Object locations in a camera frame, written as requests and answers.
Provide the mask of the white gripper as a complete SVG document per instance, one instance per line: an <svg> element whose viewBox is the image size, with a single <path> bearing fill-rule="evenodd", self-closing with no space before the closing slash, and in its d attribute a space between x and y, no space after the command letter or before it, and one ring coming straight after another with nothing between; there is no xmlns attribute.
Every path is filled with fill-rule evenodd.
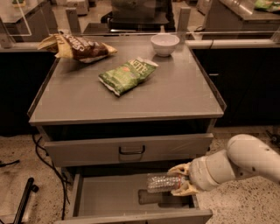
<svg viewBox="0 0 280 224"><path fill-rule="evenodd" d="M191 163L178 164L167 172L168 175L181 174L190 177L192 184L184 183L172 190L173 196L188 196L202 191L211 191L231 179L231 164L225 151L210 156L195 158Z"/></svg>

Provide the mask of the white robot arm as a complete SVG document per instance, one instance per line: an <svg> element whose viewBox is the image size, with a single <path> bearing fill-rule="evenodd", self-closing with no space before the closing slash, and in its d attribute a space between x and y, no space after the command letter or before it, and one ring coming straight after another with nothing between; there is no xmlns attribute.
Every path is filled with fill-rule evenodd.
<svg viewBox="0 0 280 224"><path fill-rule="evenodd" d="M240 134L229 139L225 150L172 167L168 174L187 176L173 196L211 191L232 180L261 176L280 184L280 155L260 139Z"/></svg>

